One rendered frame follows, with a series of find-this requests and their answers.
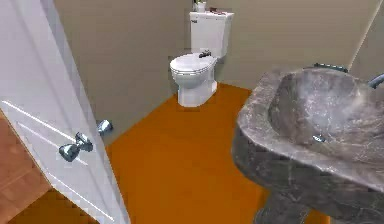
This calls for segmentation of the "white toilet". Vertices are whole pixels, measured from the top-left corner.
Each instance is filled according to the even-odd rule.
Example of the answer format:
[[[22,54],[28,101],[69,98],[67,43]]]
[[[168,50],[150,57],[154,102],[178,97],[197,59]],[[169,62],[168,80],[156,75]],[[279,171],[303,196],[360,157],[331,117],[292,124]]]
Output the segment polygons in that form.
[[[169,66],[183,107],[203,105],[216,92],[215,66],[227,54],[234,14],[190,12],[191,52],[174,58]]]

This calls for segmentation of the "silver door knob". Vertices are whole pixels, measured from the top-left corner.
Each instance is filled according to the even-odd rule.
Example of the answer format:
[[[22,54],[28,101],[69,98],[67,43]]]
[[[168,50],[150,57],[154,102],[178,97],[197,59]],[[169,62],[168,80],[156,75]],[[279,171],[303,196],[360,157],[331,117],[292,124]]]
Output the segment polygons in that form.
[[[110,133],[113,130],[113,124],[109,120],[102,120],[97,124],[98,133],[103,136]]]
[[[81,151],[91,152],[93,143],[83,133],[77,132],[73,144],[65,144],[59,147],[59,153],[64,160],[72,162],[77,158]]]

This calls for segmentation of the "grey stone sink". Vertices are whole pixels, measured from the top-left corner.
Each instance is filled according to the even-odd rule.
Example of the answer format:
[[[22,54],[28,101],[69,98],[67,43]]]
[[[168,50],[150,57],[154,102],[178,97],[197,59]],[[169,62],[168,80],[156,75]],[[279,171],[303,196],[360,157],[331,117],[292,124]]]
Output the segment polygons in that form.
[[[325,68],[266,73],[238,113],[232,158],[269,190],[252,224],[384,224],[384,85]]]

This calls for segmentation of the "grey metal towel bar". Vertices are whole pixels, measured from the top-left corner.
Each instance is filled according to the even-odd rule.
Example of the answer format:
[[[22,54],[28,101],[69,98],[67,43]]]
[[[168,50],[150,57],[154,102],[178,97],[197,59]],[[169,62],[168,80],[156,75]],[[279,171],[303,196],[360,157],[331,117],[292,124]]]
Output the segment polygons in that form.
[[[343,67],[343,66],[324,64],[324,63],[314,63],[313,66],[318,67],[318,68],[327,68],[327,69],[332,69],[332,70],[348,73],[348,69]]]

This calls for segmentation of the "white room door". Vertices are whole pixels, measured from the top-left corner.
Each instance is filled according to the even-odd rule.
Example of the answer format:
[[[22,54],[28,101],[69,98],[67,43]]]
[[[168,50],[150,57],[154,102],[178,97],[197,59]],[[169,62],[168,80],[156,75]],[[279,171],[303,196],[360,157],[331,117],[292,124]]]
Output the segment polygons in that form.
[[[53,0],[0,0],[0,109],[54,189],[99,224],[131,224]],[[67,162],[77,132],[93,150]]]

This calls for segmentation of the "grey metal faucet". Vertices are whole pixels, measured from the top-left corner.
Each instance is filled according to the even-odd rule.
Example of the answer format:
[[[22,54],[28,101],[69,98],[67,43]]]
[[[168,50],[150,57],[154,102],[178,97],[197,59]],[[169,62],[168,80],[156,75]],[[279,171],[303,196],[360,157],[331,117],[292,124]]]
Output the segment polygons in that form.
[[[378,76],[376,76],[375,78],[373,78],[372,80],[370,80],[368,82],[368,85],[371,87],[371,88],[374,88],[376,89],[381,83],[384,82],[384,73],[383,74],[380,74]]]

